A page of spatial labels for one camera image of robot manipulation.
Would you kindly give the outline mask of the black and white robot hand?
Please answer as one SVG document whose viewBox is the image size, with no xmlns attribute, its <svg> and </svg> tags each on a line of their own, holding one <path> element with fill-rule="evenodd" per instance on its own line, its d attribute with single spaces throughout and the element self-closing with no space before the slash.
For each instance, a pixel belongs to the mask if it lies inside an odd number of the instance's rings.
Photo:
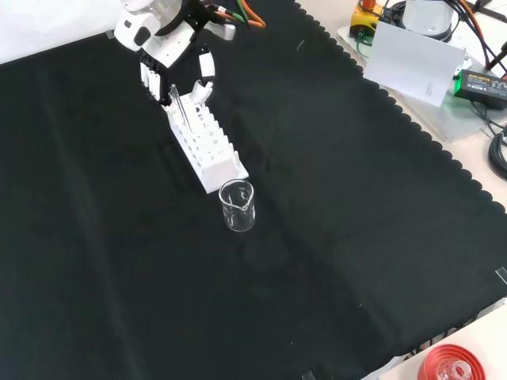
<svg viewBox="0 0 507 380">
<path fill-rule="evenodd" d="M 231 41 L 235 26 L 201 1 L 122 1 L 115 38 L 139 58 L 140 78 L 152 101 L 169 106 L 175 96 L 204 104 L 211 96 L 215 63 L 198 40 L 201 31 Z"/>
</svg>

